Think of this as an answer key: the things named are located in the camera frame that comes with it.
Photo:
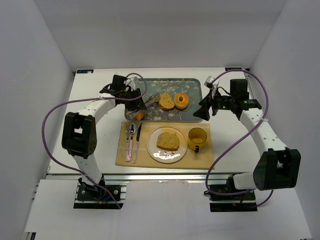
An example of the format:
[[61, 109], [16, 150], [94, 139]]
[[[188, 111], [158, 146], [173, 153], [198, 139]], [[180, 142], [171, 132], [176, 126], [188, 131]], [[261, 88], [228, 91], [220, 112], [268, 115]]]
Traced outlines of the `metal serving tongs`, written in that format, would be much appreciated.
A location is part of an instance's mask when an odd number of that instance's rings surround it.
[[161, 94], [160, 93], [157, 93], [157, 94], [153, 94], [149, 97], [149, 99], [144, 103], [144, 105], [146, 107], [149, 107], [151, 106], [152, 104], [154, 103], [158, 103], [160, 101], [160, 98], [161, 98]]

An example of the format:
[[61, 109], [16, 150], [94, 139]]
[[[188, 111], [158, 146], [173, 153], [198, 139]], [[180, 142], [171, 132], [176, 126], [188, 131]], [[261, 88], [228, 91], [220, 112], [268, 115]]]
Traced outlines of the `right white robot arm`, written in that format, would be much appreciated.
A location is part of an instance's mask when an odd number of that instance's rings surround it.
[[216, 115], [219, 110], [229, 110], [246, 127], [259, 151], [260, 159], [252, 172], [232, 177], [234, 190], [277, 190], [294, 188], [297, 184], [301, 154], [288, 148], [263, 118], [262, 106], [251, 99], [246, 79], [230, 80], [230, 92], [219, 93], [219, 84], [209, 76], [204, 85], [209, 93], [200, 101], [200, 108], [193, 114], [208, 121], [209, 110]]

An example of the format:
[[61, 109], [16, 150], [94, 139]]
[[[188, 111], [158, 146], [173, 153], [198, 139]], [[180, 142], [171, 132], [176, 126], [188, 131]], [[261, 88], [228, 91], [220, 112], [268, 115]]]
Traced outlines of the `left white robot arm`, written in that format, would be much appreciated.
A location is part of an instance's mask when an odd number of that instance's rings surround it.
[[147, 86], [144, 90], [137, 87], [137, 77], [144, 80], [138, 73], [127, 76], [115, 74], [112, 82], [99, 91], [98, 97], [89, 100], [87, 107], [65, 115], [62, 148], [76, 161], [82, 182], [88, 186], [98, 185], [103, 179], [94, 155], [97, 147], [97, 123], [118, 105], [124, 105], [128, 112], [147, 109], [143, 101]]

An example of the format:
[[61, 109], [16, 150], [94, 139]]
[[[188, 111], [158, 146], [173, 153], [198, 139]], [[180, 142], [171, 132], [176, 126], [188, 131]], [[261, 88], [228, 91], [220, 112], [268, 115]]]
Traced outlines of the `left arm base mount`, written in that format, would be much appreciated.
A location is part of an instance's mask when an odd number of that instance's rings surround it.
[[89, 189], [77, 182], [74, 197], [74, 209], [119, 210], [126, 198], [127, 184], [120, 181], [106, 181], [105, 190]]

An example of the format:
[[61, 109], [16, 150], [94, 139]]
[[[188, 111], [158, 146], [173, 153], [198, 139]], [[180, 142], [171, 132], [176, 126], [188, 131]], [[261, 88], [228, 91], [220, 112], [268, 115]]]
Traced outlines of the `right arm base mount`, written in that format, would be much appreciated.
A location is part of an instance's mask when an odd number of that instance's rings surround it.
[[204, 195], [209, 197], [209, 206], [212, 213], [258, 211], [254, 192], [232, 196], [220, 196], [206, 190]]

